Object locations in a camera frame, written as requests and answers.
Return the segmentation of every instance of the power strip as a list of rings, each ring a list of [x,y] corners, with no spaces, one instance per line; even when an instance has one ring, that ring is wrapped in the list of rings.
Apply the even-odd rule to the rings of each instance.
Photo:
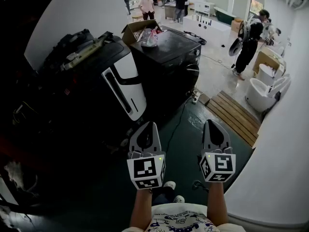
[[[192,103],[196,104],[200,96],[201,96],[201,93],[197,92],[192,100]]]

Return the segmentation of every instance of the window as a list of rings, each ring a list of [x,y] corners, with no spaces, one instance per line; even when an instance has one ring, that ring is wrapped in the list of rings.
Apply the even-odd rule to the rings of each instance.
[[[256,0],[251,0],[251,4],[250,4],[250,14],[256,14],[258,15],[258,13],[260,12],[260,10],[262,10],[264,8],[264,5]]]

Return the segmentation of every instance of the black and white marker cube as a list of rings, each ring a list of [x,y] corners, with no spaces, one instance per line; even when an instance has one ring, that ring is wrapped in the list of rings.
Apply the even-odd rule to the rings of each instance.
[[[130,178],[137,189],[158,188],[165,174],[164,155],[127,160]]]
[[[199,165],[206,182],[226,182],[235,173],[236,155],[206,152]]]

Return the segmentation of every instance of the white toilet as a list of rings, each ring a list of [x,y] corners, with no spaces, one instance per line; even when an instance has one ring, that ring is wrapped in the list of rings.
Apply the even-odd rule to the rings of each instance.
[[[250,86],[245,96],[246,101],[256,111],[261,113],[275,104],[276,93],[285,90],[286,86],[289,85],[290,82],[291,78],[288,74],[279,78],[272,86],[268,86],[256,78],[251,78]]]
[[[284,66],[282,64],[279,66],[277,71],[265,64],[260,64],[259,67],[260,70],[256,78],[265,83],[267,86],[272,86],[274,82],[284,74]]]

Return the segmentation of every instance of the stool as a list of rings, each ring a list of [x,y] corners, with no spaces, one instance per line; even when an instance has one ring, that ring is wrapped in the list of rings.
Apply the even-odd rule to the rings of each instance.
[[[142,14],[138,14],[138,15],[132,15],[131,17],[132,17],[132,21],[134,21],[134,19],[136,19],[136,20],[142,19],[143,15]]]

